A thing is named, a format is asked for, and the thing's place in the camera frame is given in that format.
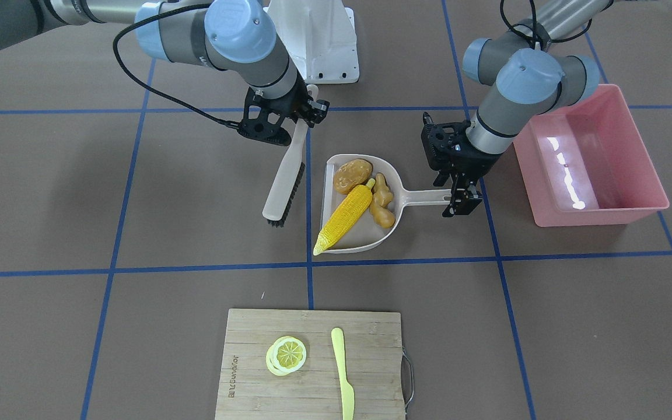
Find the corn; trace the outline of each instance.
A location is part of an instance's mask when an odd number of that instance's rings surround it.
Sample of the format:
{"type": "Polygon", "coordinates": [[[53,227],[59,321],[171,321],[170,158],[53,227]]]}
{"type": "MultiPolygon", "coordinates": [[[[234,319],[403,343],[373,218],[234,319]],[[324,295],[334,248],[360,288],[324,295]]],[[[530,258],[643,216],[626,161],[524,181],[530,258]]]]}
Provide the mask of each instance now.
{"type": "Polygon", "coordinates": [[[313,255],[319,255],[339,241],[357,223],[362,213],[373,201],[373,185],[375,179],[370,178],[367,185],[357,185],[336,207],[333,215],[318,233],[318,240],[313,248],[313,255]]]}

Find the lemon slice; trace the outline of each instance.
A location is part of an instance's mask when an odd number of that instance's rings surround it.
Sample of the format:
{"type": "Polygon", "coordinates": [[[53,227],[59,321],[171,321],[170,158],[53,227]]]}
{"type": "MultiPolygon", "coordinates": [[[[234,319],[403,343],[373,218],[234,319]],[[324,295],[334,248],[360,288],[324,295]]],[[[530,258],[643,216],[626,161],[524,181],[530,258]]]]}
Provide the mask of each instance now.
{"type": "Polygon", "coordinates": [[[278,338],[266,352],[266,367],[273,375],[285,376],[299,370],[305,364],[307,350],[297,338],[278,338]]]}

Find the black bristles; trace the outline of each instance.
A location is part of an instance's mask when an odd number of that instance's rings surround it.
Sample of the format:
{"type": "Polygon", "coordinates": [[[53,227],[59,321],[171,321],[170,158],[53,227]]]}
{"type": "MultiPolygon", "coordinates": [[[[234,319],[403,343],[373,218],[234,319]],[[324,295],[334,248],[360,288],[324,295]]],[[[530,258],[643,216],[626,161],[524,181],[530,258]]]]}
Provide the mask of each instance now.
{"type": "Polygon", "coordinates": [[[285,207],[285,212],[282,214],[282,218],[280,220],[269,220],[269,225],[274,226],[274,227],[283,227],[285,225],[285,221],[287,220],[287,215],[289,215],[289,210],[290,207],[292,207],[292,201],[294,200],[294,194],[297,192],[297,187],[299,186],[299,182],[302,181],[302,176],[305,175],[305,164],[300,163],[299,164],[299,172],[297,173],[297,178],[294,180],[294,185],[292,186],[292,193],[290,194],[290,199],[287,202],[287,207],[285,207]]]}

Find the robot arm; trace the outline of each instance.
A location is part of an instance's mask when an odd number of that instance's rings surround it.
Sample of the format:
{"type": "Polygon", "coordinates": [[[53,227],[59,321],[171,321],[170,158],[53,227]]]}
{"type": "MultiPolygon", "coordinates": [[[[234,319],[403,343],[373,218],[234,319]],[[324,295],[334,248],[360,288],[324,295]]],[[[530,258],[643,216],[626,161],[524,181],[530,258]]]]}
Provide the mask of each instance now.
{"type": "Polygon", "coordinates": [[[151,57],[240,74],[250,88],[243,119],[233,128],[246,138],[288,146],[285,118],[313,127],[328,112],[327,101],[307,95],[259,0],[0,0],[0,50],[56,27],[89,22],[145,22],[136,36],[151,57]],[[189,7],[198,8],[173,14],[189,7]],[[254,106],[260,111],[251,118],[254,106]]]}
{"type": "Polygon", "coordinates": [[[509,148],[534,115],[588,98],[600,80],[597,64],[585,56],[555,57],[549,47],[617,0],[551,0],[497,40],[472,42],[463,58],[470,79],[491,86],[470,121],[435,124],[424,114],[422,144],[434,185],[453,178],[443,216],[469,215],[482,201],[478,179],[509,148]]]}

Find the pink bin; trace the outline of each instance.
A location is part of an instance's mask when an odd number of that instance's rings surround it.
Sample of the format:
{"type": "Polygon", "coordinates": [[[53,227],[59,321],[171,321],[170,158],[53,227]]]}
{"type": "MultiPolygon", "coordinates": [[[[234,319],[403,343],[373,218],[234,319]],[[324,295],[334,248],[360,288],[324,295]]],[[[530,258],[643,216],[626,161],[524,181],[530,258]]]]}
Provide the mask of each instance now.
{"type": "Polygon", "coordinates": [[[538,226],[625,224],[669,207],[616,85],[533,117],[514,142],[538,226]]]}

